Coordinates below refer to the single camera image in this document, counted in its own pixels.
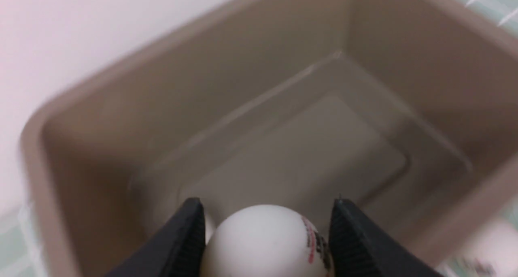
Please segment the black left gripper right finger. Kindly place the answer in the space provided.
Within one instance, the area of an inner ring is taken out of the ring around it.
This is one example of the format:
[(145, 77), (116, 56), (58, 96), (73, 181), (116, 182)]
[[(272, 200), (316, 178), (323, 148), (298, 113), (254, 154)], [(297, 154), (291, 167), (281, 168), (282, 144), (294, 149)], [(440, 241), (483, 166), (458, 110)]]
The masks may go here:
[(440, 277), (352, 201), (333, 203), (329, 249), (337, 277)]

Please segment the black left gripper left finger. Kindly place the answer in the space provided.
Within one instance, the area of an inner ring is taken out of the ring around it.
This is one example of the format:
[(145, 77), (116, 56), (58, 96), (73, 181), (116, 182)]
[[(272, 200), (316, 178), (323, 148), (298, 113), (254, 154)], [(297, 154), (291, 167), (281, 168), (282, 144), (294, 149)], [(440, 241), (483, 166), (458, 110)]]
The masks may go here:
[(206, 247), (204, 207), (189, 198), (150, 240), (107, 277), (198, 277)]

